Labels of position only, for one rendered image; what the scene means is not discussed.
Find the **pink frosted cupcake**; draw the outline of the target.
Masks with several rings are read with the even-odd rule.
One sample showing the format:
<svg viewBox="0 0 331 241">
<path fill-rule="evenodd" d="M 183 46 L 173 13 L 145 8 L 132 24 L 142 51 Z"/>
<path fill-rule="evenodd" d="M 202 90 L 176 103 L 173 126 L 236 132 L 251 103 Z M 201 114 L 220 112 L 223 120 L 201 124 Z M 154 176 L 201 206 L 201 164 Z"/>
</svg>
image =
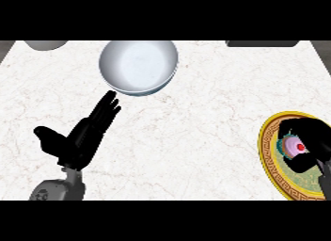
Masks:
<svg viewBox="0 0 331 241">
<path fill-rule="evenodd" d="M 276 141 L 276 149 L 279 153 L 292 160 L 301 153 L 307 153 L 309 150 L 295 135 L 285 135 Z"/>
</svg>

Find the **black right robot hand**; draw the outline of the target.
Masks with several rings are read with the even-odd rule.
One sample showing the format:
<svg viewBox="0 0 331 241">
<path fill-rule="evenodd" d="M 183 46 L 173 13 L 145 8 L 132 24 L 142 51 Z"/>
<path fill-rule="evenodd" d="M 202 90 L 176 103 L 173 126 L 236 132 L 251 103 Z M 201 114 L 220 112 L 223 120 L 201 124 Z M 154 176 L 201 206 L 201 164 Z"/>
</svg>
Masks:
<svg viewBox="0 0 331 241">
<path fill-rule="evenodd" d="M 331 160 L 331 127 L 319 119 L 287 119 L 279 124 L 278 137 L 288 134 L 298 137 L 309 152 L 294 158 L 285 157 L 284 161 L 295 173 L 303 173 L 319 161 Z"/>
</svg>

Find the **yellow rimmed patterned plate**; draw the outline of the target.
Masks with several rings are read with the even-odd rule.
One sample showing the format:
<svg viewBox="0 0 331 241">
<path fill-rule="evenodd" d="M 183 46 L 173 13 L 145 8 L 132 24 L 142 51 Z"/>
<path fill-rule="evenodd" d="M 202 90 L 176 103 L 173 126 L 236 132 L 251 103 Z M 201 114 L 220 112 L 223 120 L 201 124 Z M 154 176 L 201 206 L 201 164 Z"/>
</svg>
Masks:
<svg viewBox="0 0 331 241">
<path fill-rule="evenodd" d="M 303 112 L 285 111 L 266 120 L 259 135 L 260 159 L 272 183 L 288 200 L 325 201 L 326 198 L 319 186 L 323 163 L 319 161 L 307 171 L 295 173 L 284 161 L 285 156 L 276 149 L 281 122 L 287 119 L 301 118 L 316 119 L 315 116 Z"/>
</svg>

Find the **white bowl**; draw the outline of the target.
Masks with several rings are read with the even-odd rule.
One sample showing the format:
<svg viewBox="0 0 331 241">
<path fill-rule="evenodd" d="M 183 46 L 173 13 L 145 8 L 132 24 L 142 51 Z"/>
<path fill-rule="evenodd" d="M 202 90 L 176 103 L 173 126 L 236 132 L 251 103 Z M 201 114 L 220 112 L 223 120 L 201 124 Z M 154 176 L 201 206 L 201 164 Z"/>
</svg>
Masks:
<svg viewBox="0 0 331 241">
<path fill-rule="evenodd" d="M 170 40 L 112 40 L 101 53 L 99 70 L 110 86 L 130 96 L 157 93 L 177 72 Z"/>
</svg>

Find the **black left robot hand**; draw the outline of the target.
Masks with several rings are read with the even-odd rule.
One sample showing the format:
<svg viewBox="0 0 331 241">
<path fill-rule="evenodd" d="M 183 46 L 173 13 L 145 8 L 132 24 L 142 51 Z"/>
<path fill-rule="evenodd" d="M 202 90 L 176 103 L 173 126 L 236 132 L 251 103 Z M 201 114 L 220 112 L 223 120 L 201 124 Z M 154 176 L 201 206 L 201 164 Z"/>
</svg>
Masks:
<svg viewBox="0 0 331 241">
<path fill-rule="evenodd" d="M 59 159 L 58 164 L 65 168 L 81 170 L 92 161 L 107 129 L 121 110 L 115 95 L 112 90 L 107 92 L 89 117 L 80 120 L 67 137 L 46 126 L 34 129 L 42 150 Z"/>
</svg>

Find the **dark grey flat object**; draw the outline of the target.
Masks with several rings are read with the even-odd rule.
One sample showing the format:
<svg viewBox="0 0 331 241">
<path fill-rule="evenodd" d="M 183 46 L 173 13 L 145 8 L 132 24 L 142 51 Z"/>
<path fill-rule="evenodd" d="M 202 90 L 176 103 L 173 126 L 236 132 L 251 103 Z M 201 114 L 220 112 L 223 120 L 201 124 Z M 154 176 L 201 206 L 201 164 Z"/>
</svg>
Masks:
<svg viewBox="0 0 331 241">
<path fill-rule="evenodd" d="M 228 47 L 294 47 L 300 40 L 226 40 Z"/>
</svg>

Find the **pale grey round object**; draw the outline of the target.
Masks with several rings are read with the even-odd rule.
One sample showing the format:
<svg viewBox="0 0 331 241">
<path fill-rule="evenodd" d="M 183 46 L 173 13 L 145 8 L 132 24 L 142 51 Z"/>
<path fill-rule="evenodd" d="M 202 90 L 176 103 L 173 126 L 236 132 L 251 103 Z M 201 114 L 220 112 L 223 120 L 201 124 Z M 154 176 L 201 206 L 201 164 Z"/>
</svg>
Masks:
<svg viewBox="0 0 331 241">
<path fill-rule="evenodd" d="M 65 43 L 65 40 L 27 40 L 25 43 L 37 51 L 51 51 L 58 49 Z"/>
</svg>

